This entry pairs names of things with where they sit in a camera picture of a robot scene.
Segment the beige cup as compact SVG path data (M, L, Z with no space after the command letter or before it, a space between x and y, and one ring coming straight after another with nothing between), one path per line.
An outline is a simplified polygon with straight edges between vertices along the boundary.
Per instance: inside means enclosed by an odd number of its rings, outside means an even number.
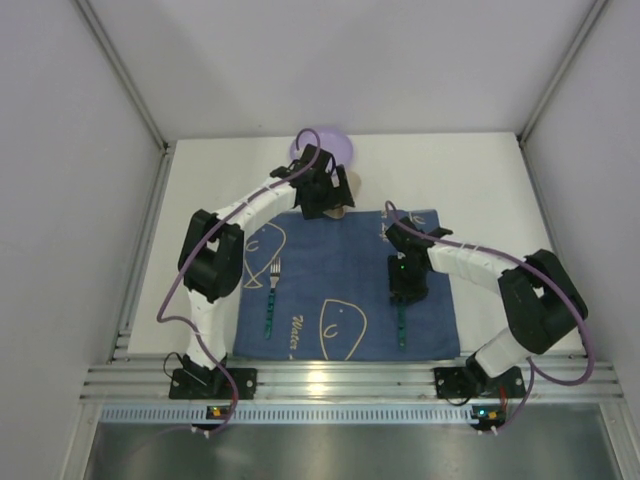
M347 170L346 181L353 200L356 200L362 186L362 179L360 175L356 172ZM349 209L351 209L351 206L343 205L334 209L326 210L323 212L323 214L330 219L340 220L346 215Z

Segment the green handled spoon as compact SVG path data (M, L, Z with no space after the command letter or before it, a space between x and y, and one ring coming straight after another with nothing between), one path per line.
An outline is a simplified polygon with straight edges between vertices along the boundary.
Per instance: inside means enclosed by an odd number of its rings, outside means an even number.
M398 346L401 351L406 349L406 305L400 302L397 305L397 335Z

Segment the lilac plate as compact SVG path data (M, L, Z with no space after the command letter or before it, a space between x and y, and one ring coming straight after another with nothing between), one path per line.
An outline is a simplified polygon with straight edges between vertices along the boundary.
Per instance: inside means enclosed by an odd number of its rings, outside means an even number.
M340 129L332 126L312 126L320 138L320 146L323 150L331 153L338 165L343 165L346 169L352 166L354 160L354 145L351 139ZM316 137L312 132L305 131L299 140L293 140L289 147L289 158L294 160L299 157L299 153L307 145L316 145Z

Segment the green handled fork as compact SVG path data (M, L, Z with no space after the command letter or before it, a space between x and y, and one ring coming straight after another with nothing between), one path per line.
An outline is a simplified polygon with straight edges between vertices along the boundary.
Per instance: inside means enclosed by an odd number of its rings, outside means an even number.
M268 295L268 303L267 303L267 315L266 322L264 328L264 338L269 340L272 335L273 329L273 319L275 314L275 304L276 304L276 289L281 277L281 258L275 258L270 265L270 289Z

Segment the blue cloth placemat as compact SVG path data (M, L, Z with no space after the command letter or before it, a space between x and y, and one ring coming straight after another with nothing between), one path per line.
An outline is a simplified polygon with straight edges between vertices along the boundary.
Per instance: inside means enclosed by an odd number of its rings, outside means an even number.
M340 220L285 213L246 242L233 353L260 360L430 361L461 352L450 281L429 277L426 299L406 307L406 349L390 302L387 257L395 249L378 211ZM281 258L272 335L264 338L270 265Z

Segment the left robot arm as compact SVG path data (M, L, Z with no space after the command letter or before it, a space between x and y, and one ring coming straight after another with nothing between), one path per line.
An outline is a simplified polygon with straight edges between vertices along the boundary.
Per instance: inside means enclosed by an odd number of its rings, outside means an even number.
M298 159L274 169L240 200L215 212L197 211L178 263L190 304L189 360L213 370L233 346L249 237L295 208L312 220L354 206L346 168L330 152L308 144Z

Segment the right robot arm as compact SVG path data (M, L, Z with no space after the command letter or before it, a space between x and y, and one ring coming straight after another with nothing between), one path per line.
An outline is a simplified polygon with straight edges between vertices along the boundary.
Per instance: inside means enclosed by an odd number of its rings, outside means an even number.
M556 384L586 382L594 369L593 342L585 324L587 306L557 256L541 249L523 259L505 252L448 240L452 232L426 234L404 217L385 235L397 253L388 258L389 285L396 303L426 297L429 272L455 276L498 295L507 326L465 361L472 390L480 394L523 360L545 354L578 330L587 355L585 373L576 380L543 377Z

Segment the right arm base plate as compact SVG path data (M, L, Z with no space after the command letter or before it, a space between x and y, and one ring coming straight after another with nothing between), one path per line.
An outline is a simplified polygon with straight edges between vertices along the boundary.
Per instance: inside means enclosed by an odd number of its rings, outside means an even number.
M496 378L475 380L466 367L436 367L433 369L436 396L446 400L523 398L526 387L522 371L512 367Z

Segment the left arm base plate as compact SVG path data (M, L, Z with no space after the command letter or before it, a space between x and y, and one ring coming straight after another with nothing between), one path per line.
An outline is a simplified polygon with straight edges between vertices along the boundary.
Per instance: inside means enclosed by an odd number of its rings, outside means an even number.
M258 371L253 368L230 368L238 394L234 394L230 380L219 370L197 375L194 371L176 369L168 397L172 400L252 400L257 388Z

